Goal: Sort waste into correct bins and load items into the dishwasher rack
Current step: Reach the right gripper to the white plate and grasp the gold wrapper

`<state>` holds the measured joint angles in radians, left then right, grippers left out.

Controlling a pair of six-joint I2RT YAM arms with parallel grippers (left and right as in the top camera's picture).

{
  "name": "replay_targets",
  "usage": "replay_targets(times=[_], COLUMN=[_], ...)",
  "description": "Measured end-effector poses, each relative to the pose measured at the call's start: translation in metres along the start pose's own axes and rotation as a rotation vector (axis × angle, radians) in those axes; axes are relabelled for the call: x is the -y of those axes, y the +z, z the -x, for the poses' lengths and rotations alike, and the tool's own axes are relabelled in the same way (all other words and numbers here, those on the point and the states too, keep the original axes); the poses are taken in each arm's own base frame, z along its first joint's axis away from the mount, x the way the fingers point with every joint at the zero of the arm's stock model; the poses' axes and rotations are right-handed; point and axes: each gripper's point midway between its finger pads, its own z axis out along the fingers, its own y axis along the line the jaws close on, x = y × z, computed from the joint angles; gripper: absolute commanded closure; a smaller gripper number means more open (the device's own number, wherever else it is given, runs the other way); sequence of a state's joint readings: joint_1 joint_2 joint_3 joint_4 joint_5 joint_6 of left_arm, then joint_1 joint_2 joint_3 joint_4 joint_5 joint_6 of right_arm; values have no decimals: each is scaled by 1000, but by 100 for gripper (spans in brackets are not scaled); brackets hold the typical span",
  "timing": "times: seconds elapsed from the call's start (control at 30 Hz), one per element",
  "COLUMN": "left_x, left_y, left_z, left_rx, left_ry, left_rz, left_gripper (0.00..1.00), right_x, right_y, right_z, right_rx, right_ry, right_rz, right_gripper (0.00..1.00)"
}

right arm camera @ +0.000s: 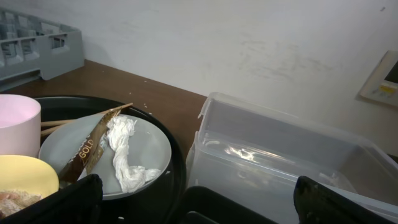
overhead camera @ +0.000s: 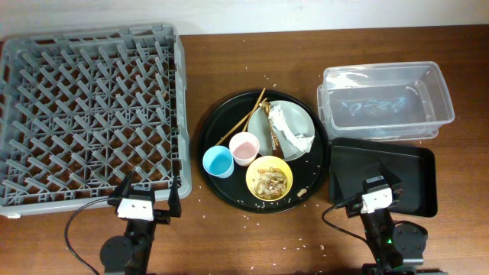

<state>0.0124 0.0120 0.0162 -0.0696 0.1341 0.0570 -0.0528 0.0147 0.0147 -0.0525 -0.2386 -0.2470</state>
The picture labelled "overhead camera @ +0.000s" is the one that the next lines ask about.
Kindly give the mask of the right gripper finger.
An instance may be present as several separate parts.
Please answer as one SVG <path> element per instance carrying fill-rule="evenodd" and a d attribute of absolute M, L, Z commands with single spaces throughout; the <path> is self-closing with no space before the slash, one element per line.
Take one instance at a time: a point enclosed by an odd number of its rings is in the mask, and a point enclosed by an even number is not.
<path fill-rule="evenodd" d="M 387 167 L 380 161 L 377 162 L 377 167 L 380 175 L 385 179 L 390 187 L 401 186 L 401 179 L 393 172 L 387 169 Z"/>
<path fill-rule="evenodd" d="M 330 202 L 337 204 L 359 192 L 359 182 L 356 176 L 333 172 L 330 176 Z"/>

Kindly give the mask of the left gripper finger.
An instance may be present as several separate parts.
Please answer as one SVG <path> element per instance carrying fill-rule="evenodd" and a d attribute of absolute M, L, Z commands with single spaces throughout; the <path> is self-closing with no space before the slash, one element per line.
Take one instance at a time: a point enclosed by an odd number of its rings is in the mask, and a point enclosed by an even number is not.
<path fill-rule="evenodd" d="M 175 218 L 180 218 L 182 213 L 178 189 L 178 179 L 177 176 L 174 176 L 168 196 L 168 206 L 170 216 Z"/>
<path fill-rule="evenodd" d="M 130 193 L 131 184 L 133 181 L 134 172 L 131 171 L 119 184 L 113 192 L 108 196 L 110 199 L 123 199 L 127 198 Z"/>

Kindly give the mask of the blue cup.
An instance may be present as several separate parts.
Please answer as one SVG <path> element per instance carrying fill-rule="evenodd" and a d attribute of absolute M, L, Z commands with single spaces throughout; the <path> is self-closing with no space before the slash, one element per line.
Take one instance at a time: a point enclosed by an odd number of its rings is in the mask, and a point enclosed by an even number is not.
<path fill-rule="evenodd" d="M 211 176 L 228 178 L 234 172 L 234 159 L 231 151 L 224 146 L 210 147 L 202 158 L 204 170 Z"/>

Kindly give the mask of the yellow bowl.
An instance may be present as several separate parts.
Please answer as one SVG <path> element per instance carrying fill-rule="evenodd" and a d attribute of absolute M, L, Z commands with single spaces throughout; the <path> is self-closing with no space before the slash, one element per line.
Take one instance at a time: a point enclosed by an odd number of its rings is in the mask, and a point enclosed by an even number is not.
<path fill-rule="evenodd" d="M 245 181 L 251 194 L 265 202 L 283 199 L 293 186 L 290 166 L 279 157 L 265 156 L 247 168 Z"/>

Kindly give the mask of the grey plate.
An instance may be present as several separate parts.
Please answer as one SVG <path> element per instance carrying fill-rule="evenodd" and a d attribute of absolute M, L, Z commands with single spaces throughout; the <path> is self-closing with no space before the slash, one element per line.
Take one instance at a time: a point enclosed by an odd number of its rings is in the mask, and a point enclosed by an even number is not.
<path fill-rule="evenodd" d="M 315 134 L 313 120 L 305 109 L 295 103 L 285 100 L 275 100 L 270 104 L 272 107 L 280 106 L 287 126 L 295 136 L 299 135 L 309 138 Z M 251 116 L 248 124 L 248 132 L 252 133 L 258 139 L 260 143 L 258 153 L 261 156 L 271 156 L 273 154 L 269 123 L 260 107 L 258 107 Z M 304 152 L 293 146 L 293 144 L 287 140 L 282 131 L 274 128 L 274 132 L 277 135 L 284 154 L 283 160 L 291 161 L 304 155 Z"/>

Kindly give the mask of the pink cup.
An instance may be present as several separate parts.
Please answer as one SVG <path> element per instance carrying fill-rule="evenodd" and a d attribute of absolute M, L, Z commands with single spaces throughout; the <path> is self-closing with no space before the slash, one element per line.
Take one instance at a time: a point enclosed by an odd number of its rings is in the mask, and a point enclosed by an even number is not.
<path fill-rule="evenodd" d="M 246 167 L 256 158 L 260 143 L 255 135 L 248 132 L 240 132 L 232 137 L 228 148 L 236 164 Z"/>

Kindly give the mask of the white napkin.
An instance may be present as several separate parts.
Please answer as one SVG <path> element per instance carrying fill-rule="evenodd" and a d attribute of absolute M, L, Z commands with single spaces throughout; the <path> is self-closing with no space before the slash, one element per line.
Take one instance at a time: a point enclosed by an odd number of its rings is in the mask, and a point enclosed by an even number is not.
<path fill-rule="evenodd" d="M 285 115 L 280 107 L 276 105 L 271 108 L 268 118 L 271 119 L 272 125 L 278 130 L 283 132 L 285 138 L 299 151 L 303 153 L 309 153 L 313 145 L 315 136 L 304 136 L 303 134 L 294 134 L 287 124 Z"/>

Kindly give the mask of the wooden chopstick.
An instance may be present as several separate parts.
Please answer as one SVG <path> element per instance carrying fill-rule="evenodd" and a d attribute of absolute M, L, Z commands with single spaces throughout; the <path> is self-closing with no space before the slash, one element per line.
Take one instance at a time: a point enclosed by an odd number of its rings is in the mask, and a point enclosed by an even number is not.
<path fill-rule="evenodd" d="M 255 110 L 257 109 L 257 107 L 259 106 L 259 104 L 261 103 L 261 100 L 262 100 L 262 97 L 264 95 L 264 92 L 266 91 L 266 87 L 264 87 L 261 91 L 261 94 L 259 95 L 257 101 L 255 102 L 255 105 L 253 107 L 253 109 L 251 110 L 248 118 L 247 118 L 247 121 L 245 122 L 245 125 L 242 129 L 243 132 L 246 132 L 247 129 L 248 129 L 248 124 L 249 124 L 249 121 L 251 120 L 251 116 L 253 115 L 253 113 L 255 112 Z"/>
<path fill-rule="evenodd" d="M 261 100 L 261 103 L 265 102 L 267 100 L 267 98 Z M 238 127 L 240 127 L 242 124 L 244 124 L 246 121 L 247 121 L 247 118 L 249 116 L 251 111 L 249 111 L 249 113 L 246 114 L 246 116 L 244 116 L 230 131 L 228 131 L 228 133 L 226 133 L 215 145 L 220 145 L 222 142 L 224 142 L 232 133 L 234 133 L 234 131 L 237 130 Z"/>

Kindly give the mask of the brown snack wrapper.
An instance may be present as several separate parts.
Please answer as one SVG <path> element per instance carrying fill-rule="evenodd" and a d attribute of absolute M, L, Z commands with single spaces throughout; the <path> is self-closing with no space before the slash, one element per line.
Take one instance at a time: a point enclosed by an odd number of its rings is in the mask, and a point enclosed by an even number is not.
<path fill-rule="evenodd" d="M 265 117 L 266 117 L 267 122 L 268 122 L 268 125 L 269 125 L 272 154 L 275 157 L 284 158 L 284 153 L 283 153 L 282 147 L 280 146 L 278 136 L 274 131 L 273 122 L 270 119 L 271 104 L 269 102 L 265 101 L 265 102 L 262 102 L 260 104 L 260 107 L 261 107 L 262 111 L 264 112 Z"/>

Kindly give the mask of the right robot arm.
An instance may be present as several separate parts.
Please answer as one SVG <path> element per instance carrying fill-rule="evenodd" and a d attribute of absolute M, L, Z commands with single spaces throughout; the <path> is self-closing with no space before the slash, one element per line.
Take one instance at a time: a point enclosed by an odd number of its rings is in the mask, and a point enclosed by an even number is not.
<path fill-rule="evenodd" d="M 423 264 L 428 232 L 413 222 L 392 219 L 390 210 L 403 194 L 402 181 L 380 161 L 373 172 L 362 182 L 362 191 L 330 209 L 344 208 L 349 218 L 361 218 L 365 236 L 349 235 L 363 241 L 375 259 L 373 264 L 362 266 L 362 274 L 416 274 L 416 268 Z"/>

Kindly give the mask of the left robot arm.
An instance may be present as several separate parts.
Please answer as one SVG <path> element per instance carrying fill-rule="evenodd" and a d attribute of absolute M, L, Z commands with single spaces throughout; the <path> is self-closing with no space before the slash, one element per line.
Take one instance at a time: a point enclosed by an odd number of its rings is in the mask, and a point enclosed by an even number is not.
<path fill-rule="evenodd" d="M 170 185 L 167 210 L 155 209 L 155 191 L 133 186 L 133 178 L 130 172 L 108 197 L 108 204 L 127 226 L 123 235 L 111 237 L 100 250 L 105 274 L 146 274 L 156 227 L 181 216 L 176 177 Z"/>

